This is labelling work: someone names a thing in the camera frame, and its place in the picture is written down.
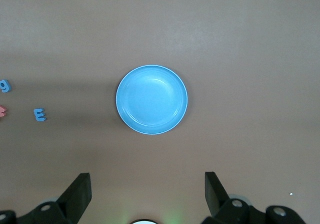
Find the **screw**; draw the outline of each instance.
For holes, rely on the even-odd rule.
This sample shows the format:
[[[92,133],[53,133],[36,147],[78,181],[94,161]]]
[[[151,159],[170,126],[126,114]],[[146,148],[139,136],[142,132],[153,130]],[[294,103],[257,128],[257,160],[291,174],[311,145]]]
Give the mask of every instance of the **screw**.
[[[43,207],[41,207],[41,211],[46,211],[50,209],[50,205],[44,205]]]
[[[286,215],[285,210],[283,210],[281,207],[275,207],[273,211],[280,216]]]
[[[1,214],[0,215],[0,220],[4,220],[6,218],[6,214]]]
[[[233,200],[232,205],[234,205],[235,207],[242,207],[242,202],[239,200]]]

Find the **blue foam letter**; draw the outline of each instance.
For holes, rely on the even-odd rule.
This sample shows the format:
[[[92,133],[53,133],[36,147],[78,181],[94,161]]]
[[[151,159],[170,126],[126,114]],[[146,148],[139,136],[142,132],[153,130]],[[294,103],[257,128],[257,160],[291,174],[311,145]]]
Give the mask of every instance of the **blue foam letter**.
[[[45,118],[45,114],[44,112],[44,108],[39,108],[39,109],[34,109],[34,115],[35,115],[35,119],[37,121],[45,121],[47,118]]]
[[[11,86],[8,80],[0,80],[0,89],[2,89],[3,93],[9,92],[11,90]]]

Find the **plate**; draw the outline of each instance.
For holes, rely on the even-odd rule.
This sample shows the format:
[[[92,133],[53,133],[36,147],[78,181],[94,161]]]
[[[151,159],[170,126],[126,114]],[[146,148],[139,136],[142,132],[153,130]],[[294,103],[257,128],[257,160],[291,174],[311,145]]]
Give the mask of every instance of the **plate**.
[[[160,65],[130,71],[116,92],[116,107],[131,129],[157,135],[173,129],[185,115],[188,94],[182,79]]]

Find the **plate rim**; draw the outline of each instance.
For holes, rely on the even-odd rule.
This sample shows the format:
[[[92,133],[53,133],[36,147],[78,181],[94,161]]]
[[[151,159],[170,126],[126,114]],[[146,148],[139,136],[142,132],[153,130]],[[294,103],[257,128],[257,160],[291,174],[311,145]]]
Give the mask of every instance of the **plate rim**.
[[[181,82],[182,86],[183,86],[183,90],[184,90],[184,93],[185,93],[185,107],[184,107],[184,110],[183,110],[183,114],[181,115],[181,118],[174,124],[174,126],[170,127],[169,129],[166,129],[165,131],[161,131],[161,132],[157,132],[157,133],[146,133],[146,132],[143,132],[143,131],[140,131],[140,130],[137,130],[135,128],[133,128],[132,126],[130,126],[124,119],[123,117],[121,116],[120,114],[120,111],[119,111],[119,107],[118,107],[118,93],[119,93],[119,88],[121,86],[121,84],[125,81],[125,79],[134,71],[138,70],[138,69],[141,69],[141,68],[147,68],[147,67],[160,67],[164,70],[167,70],[169,72],[171,72],[172,74],[174,74],[177,79]],[[132,69],[131,71],[129,71],[123,78],[122,80],[120,81],[119,85],[118,85],[118,88],[116,90],[116,94],[115,94],[115,105],[116,105],[116,109],[118,111],[118,114],[120,116],[120,118],[122,119],[122,121],[128,126],[130,127],[132,130],[138,132],[138,133],[141,133],[141,134],[146,134],[146,135],[159,135],[159,134],[163,134],[163,133],[166,133],[170,130],[172,130],[173,128],[175,128],[183,119],[183,117],[185,116],[186,114],[186,111],[187,111],[187,107],[188,107],[188,91],[187,91],[187,88],[184,84],[184,82],[182,81],[182,79],[179,77],[179,75],[177,75],[173,70],[169,69],[168,67],[165,67],[165,66],[162,66],[162,65],[154,65],[154,64],[151,64],[151,65],[142,65],[142,66],[139,66],[139,67],[136,67],[134,69]]]

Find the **blue plate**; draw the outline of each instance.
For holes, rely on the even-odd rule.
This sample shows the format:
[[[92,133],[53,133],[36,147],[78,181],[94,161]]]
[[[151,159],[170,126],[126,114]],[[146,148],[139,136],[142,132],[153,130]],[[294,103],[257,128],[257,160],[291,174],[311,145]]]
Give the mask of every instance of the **blue plate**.
[[[173,129],[182,120],[188,94],[180,77],[159,65],[130,71],[116,92],[121,119],[133,130],[157,135]]]

